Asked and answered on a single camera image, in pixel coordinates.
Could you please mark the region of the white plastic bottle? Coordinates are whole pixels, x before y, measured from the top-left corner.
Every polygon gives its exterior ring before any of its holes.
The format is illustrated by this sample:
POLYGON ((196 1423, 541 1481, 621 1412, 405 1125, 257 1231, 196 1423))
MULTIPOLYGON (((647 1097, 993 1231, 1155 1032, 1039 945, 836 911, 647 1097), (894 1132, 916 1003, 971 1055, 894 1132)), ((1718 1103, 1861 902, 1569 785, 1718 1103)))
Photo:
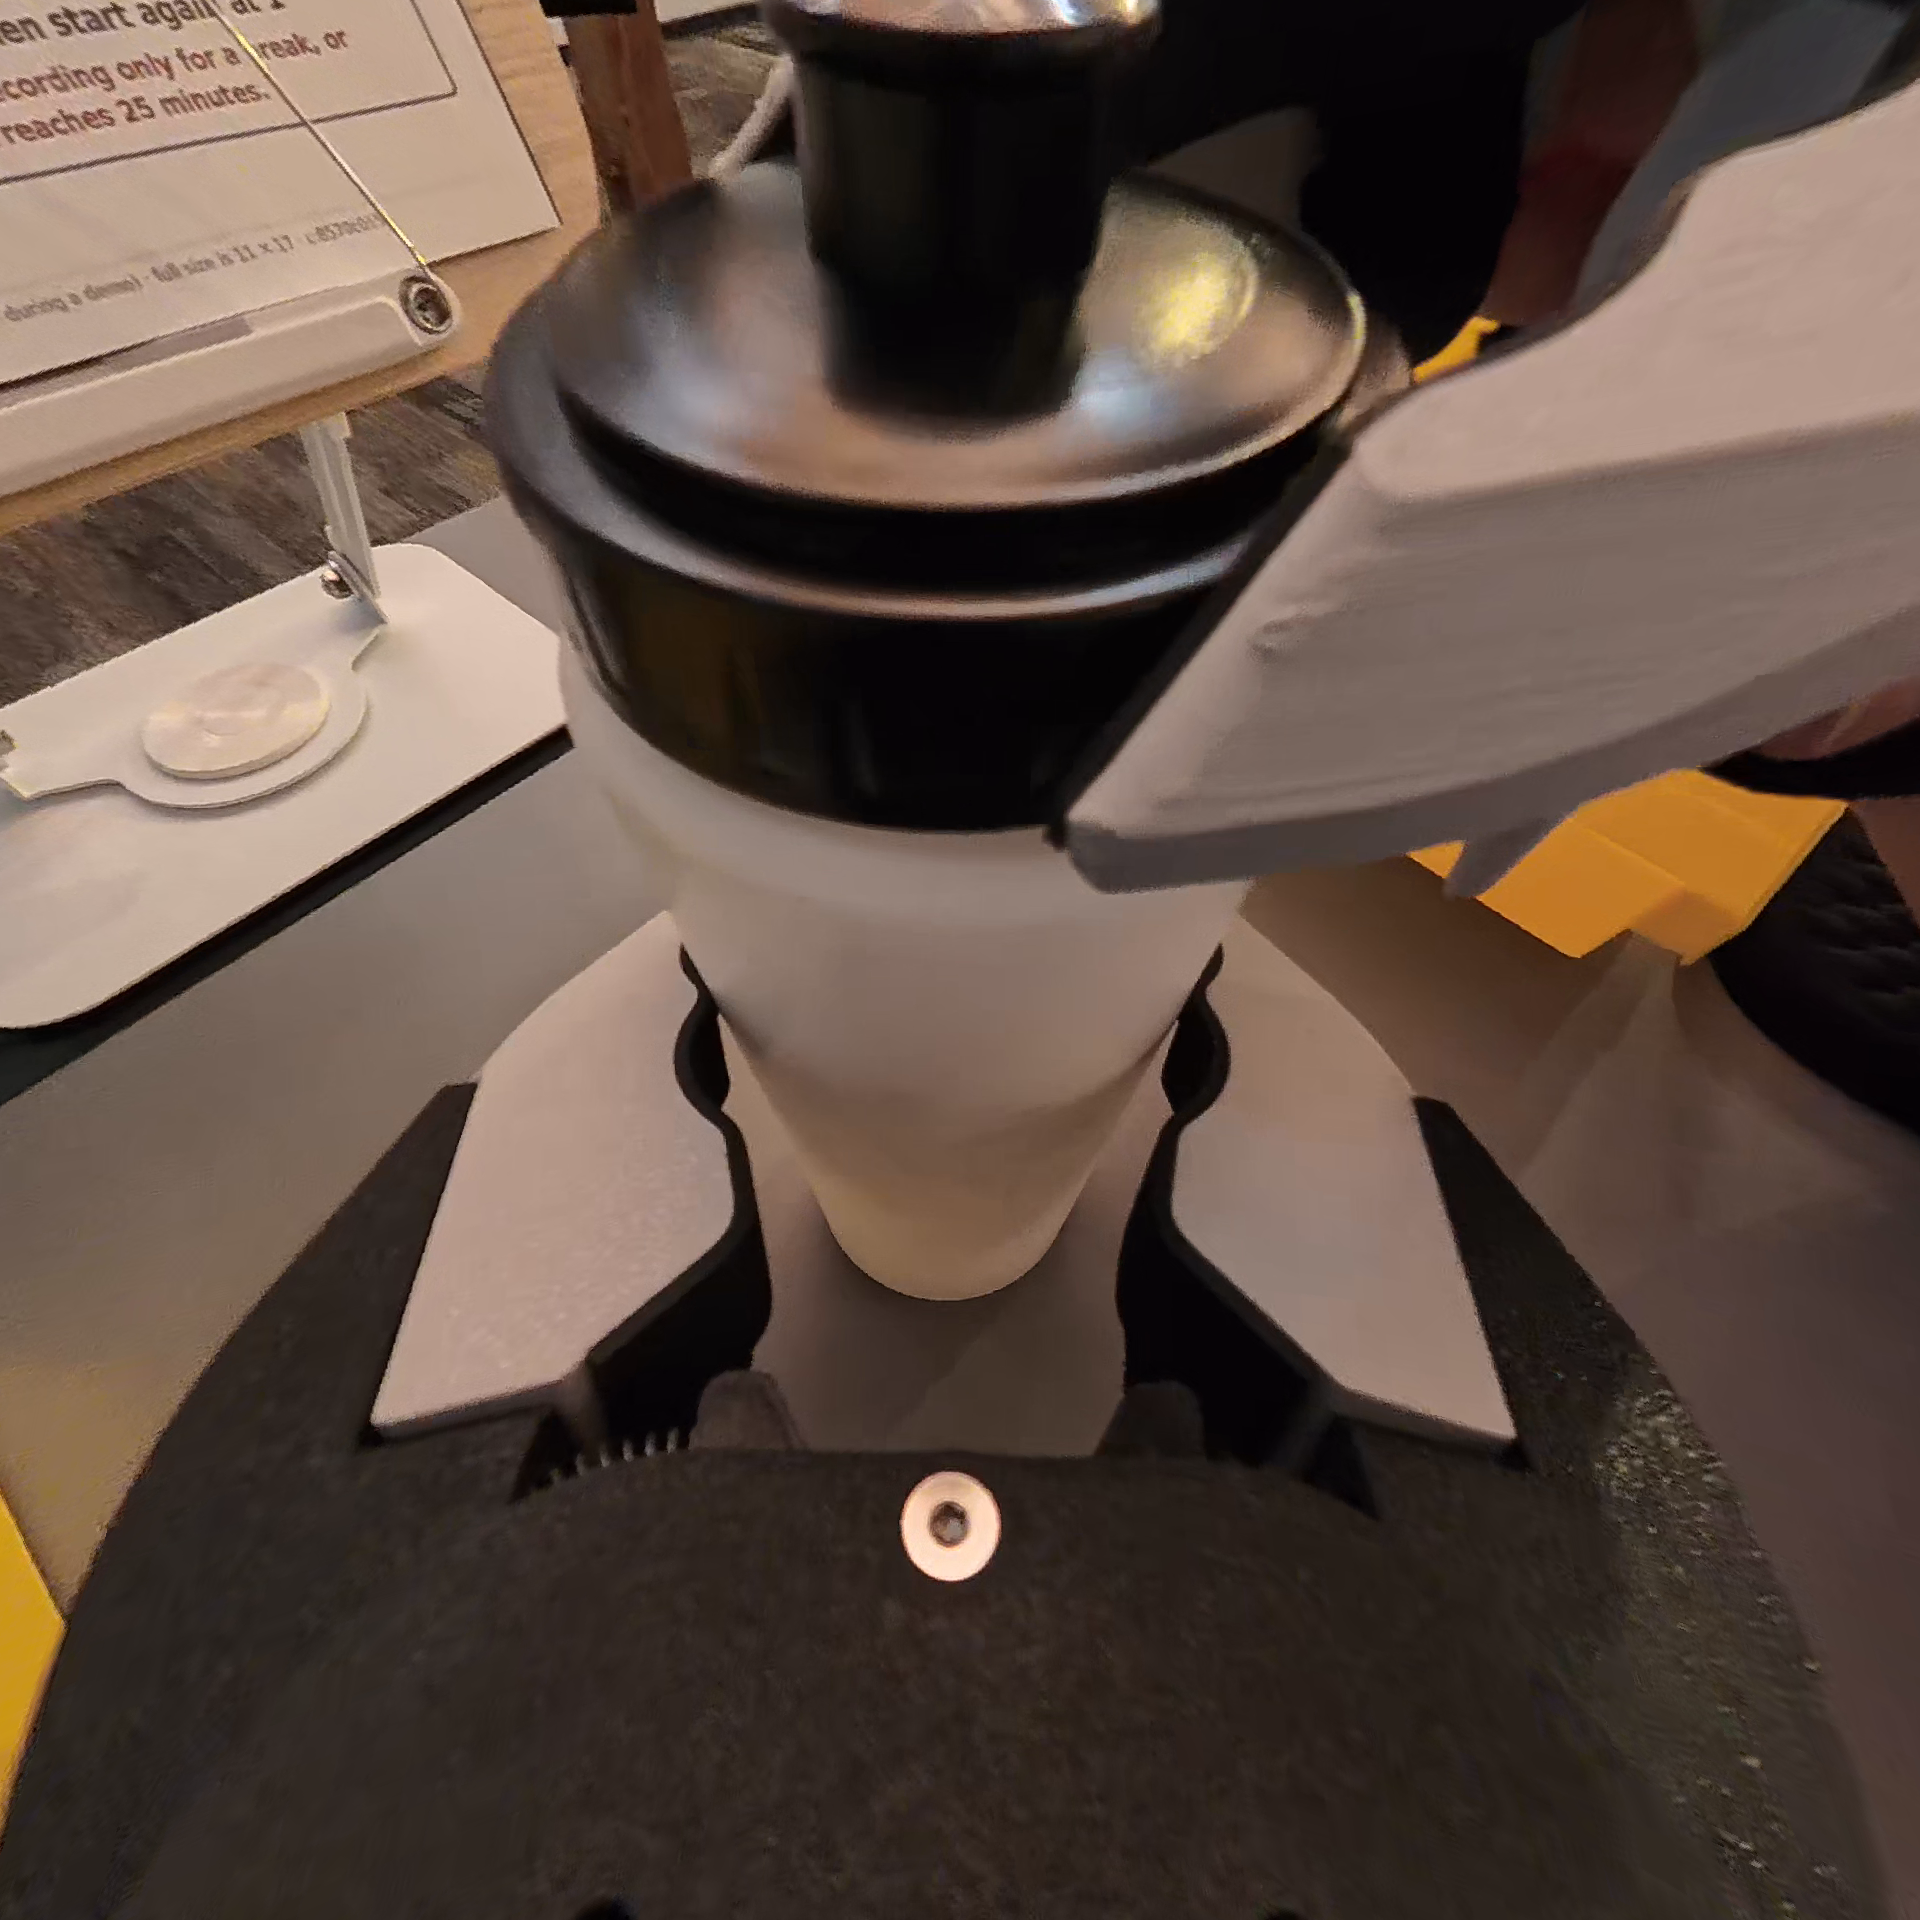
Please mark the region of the white plastic bottle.
POLYGON ((748 800, 643 741, 572 644, 560 692, 839 1247, 907 1297, 1014 1284, 1251 883, 1107 895, 1039 830, 748 800))

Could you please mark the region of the black bottle lid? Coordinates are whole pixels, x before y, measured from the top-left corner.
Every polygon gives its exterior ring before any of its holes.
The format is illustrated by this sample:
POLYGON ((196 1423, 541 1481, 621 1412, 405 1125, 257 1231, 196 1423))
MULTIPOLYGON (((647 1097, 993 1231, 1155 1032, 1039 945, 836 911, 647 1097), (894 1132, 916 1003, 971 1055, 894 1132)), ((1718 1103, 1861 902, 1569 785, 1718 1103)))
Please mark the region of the black bottle lid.
POLYGON ((795 152, 518 309, 500 480, 662 757, 844 825, 1043 825, 1332 455, 1363 303, 1301 233, 1120 169, 1156 5, 760 11, 795 152))

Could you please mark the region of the instruction sheet on stand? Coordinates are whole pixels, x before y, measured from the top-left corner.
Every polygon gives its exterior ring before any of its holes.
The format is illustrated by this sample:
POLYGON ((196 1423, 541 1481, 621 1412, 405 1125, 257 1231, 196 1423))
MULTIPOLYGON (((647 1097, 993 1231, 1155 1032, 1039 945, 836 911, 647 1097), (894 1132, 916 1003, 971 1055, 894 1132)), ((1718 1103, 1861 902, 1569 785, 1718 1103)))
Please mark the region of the instruction sheet on stand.
POLYGON ((659 5, 612 5, 587 13, 585 51, 573 63, 563 60, 555 20, 540 5, 478 3, 461 5, 461 13, 558 212, 558 225, 453 256, 443 280, 460 305, 460 324, 431 351, 340 375, 265 400, 248 414, 201 422, 169 440, 127 448, 113 459, 15 489, 1 507, 6 537, 161 476, 280 438, 325 415, 350 414, 427 380, 475 368, 516 303, 601 223, 605 152, 615 152, 615 181, 643 196, 687 181, 687 139, 664 61, 659 5))

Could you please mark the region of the round white disc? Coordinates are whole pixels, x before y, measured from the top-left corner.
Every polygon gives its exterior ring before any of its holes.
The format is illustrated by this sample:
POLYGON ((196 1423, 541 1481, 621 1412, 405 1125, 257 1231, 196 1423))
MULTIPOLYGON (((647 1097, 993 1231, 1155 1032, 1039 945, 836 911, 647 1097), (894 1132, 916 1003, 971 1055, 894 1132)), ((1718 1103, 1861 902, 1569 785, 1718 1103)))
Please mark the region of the round white disc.
POLYGON ((161 774, 222 782, 295 757, 328 720, 328 692, 305 664, 243 661, 155 707, 140 747, 161 774))

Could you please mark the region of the white paper sign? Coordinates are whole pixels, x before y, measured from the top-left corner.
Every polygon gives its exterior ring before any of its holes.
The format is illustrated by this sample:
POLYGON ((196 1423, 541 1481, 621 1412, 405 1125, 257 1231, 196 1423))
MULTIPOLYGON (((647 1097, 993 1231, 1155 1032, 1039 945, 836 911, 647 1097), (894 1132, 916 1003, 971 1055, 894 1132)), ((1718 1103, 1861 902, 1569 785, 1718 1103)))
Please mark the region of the white paper sign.
POLYGON ((4 3, 1 376, 558 228, 449 3, 4 3))

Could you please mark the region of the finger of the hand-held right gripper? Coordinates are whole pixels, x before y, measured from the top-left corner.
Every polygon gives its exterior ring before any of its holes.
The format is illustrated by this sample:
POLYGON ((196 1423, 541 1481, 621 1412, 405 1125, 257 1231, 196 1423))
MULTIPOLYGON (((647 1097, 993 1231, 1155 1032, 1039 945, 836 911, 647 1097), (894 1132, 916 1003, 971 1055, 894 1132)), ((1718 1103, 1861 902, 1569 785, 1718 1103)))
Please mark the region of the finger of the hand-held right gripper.
POLYGON ((1054 844, 1107 893, 1460 844, 1915 673, 1915 81, 1679 192, 1568 324, 1376 414, 1054 844))

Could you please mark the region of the metal stand bracket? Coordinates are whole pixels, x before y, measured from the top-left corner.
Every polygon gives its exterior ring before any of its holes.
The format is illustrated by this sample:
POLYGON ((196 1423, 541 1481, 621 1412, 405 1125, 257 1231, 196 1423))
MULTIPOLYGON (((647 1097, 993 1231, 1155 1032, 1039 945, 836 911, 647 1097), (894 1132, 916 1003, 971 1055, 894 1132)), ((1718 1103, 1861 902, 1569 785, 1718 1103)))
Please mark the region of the metal stand bracket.
POLYGON ((240 808, 310 779, 353 742, 367 717, 357 664, 385 624, 374 548, 344 415, 308 424, 300 438, 320 497, 325 564, 4 708, 1 784, 13 800, 117 785, 157 808, 240 808), (203 673, 243 661, 310 668, 332 700, 321 732, 253 774, 199 782, 155 771, 140 747, 148 712, 203 673))

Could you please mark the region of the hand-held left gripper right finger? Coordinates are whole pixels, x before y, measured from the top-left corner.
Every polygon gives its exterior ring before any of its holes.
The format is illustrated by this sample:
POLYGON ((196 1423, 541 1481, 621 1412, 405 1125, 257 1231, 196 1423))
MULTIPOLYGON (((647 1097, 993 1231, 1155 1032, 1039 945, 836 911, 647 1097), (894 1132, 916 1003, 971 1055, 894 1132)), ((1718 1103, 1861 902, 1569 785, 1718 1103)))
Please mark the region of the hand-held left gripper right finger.
POLYGON ((1125 1385, 1180 1385, 1233 1462, 1334 1462, 1363 1425, 1512 1448, 1420 1102, 1365 1025, 1239 923, 1159 1083, 1118 1257, 1125 1385))

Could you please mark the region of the yellow plastic bin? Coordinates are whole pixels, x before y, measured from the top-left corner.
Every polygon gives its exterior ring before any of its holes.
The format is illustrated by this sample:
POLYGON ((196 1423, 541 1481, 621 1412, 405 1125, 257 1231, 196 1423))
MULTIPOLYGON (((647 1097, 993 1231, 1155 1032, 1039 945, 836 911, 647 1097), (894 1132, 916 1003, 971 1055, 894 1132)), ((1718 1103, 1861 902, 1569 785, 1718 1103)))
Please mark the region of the yellow plastic bin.
POLYGON ((1736 937, 1839 815, 1829 800, 1667 774, 1552 828, 1478 902, 1563 956, 1633 932, 1689 964, 1736 937))
POLYGON ((64 1617, 51 1596, 20 1524, 1 1501, 1 1817, 32 1740, 64 1617))

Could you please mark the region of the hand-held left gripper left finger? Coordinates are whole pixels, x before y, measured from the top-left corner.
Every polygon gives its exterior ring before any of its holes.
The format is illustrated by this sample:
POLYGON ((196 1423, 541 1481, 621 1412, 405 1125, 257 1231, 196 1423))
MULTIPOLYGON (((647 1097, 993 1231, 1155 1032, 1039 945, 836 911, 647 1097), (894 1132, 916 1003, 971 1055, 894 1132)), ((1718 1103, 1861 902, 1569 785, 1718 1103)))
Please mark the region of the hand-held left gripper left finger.
POLYGON ((479 1072, 373 1429, 534 1412, 587 1454, 687 1438, 773 1313, 726 1103, 717 1006, 653 916, 479 1072))

